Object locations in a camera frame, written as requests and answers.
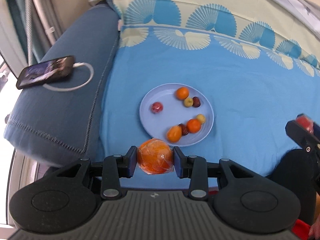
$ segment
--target orange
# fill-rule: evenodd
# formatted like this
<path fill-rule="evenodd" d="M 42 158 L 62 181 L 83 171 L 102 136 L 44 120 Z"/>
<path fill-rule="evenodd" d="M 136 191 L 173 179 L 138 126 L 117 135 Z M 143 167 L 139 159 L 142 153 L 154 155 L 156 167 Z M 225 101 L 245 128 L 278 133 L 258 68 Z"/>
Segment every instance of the orange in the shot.
<path fill-rule="evenodd" d="M 188 131 L 191 133 L 199 132 L 201 129 L 201 123 L 198 119 L 190 119 L 187 122 Z"/>
<path fill-rule="evenodd" d="M 186 87 L 180 87 L 176 91 L 176 97 L 179 100 L 185 100 L 189 96 L 189 90 Z"/>
<path fill-rule="evenodd" d="M 155 138 L 140 145 L 137 162 L 147 174 L 162 174 L 173 171 L 173 154 L 169 145 Z"/>
<path fill-rule="evenodd" d="M 170 130 L 167 132 L 168 141 L 173 143 L 179 141 L 181 136 L 182 136 L 182 129 L 178 125 L 171 127 Z"/>

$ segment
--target bed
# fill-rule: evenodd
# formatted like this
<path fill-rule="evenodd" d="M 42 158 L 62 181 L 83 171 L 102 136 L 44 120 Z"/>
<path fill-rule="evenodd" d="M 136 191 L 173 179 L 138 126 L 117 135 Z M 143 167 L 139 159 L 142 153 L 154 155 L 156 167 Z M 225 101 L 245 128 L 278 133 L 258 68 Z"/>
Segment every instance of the bed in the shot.
<path fill-rule="evenodd" d="M 285 124 L 302 112 L 320 122 L 319 20 L 298 0 L 107 3 L 83 15 L 43 59 L 71 53 L 92 64 L 96 79 L 83 88 L 86 96 L 84 90 L 61 96 L 44 88 L 21 93 L 5 137 L 26 154 L 55 166 L 82 156 L 101 161 L 125 154 L 150 139 L 139 121 L 142 98 L 170 82 L 196 88 L 213 107 L 210 134 L 182 148 L 209 162 L 229 158 L 266 176 L 296 147 Z M 118 19 L 122 27 L 115 46 Z M 32 109 L 21 113 L 31 100 L 43 118 L 30 120 Z M 57 115 L 55 106 L 63 116 L 48 121 Z M 187 188 L 189 180 L 136 168 L 121 185 Z M 216 185 L 216 179 L 209 180 L 210 187 Z"/>

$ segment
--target finger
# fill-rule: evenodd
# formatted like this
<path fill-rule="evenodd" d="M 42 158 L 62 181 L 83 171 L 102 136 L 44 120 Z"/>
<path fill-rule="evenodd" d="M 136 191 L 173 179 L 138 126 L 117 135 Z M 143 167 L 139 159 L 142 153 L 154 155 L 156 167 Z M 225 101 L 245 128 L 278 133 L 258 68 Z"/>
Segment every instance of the finger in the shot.
<path fill-rule="evenodd" d="M 311 228 L 310 228 L 310 231 L 309 231 L 309 236 L 313 236 L 313 234 L 314 234 L 313 231 L 314 231 L 314 230 L 313 230 L 313 225 L 312 225 Z"/>
<path fill-rule="evenodd" d="M 315 224 L 315 227 L 313 230 L 314 230 L 315 239 L 320 238 L 320 225 L 319 225 L 319 223 Z"/>

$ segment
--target fan pattern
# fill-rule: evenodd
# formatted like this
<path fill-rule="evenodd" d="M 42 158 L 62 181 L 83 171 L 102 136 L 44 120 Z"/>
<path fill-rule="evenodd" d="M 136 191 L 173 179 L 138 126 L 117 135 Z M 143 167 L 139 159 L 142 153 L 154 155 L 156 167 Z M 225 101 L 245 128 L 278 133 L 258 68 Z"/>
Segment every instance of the fan pattern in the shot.
<path fill-rule="evenodd" d="M 239 30 L 237 36 L 236 19 L 223 5 L 198 6 L 189 17 L 185 16 L 184 28 L 180 9 L 173 0 L 132 0 L 127 8 L 115 8 L 124 22 L 120 47 L 138 45 L 151 33 L 161 43 L 180 50 L 201 50 L 218 42 L 230 53 L 247 60 L 259 58 L 263 52 L 284 69 L 296 66 L 310 77 L 320 77 L 317 57 L 303 53 L 296 40 L 276 42 L 276 33 L 268 23 L 252 22 Z"/>

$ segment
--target phone screen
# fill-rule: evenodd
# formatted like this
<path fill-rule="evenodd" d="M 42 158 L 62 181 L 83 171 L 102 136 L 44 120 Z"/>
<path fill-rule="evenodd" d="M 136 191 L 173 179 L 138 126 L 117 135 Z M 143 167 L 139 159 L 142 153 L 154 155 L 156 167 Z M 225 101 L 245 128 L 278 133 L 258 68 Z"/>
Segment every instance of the phone screen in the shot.
<path fill-rule="evenodd" d="M 74 57 L 68 56 L 26 67 L 18 78 L 17 88 L 22 89 L 36 84 L 57 81 L 72 72 L 73 64 Z"/>

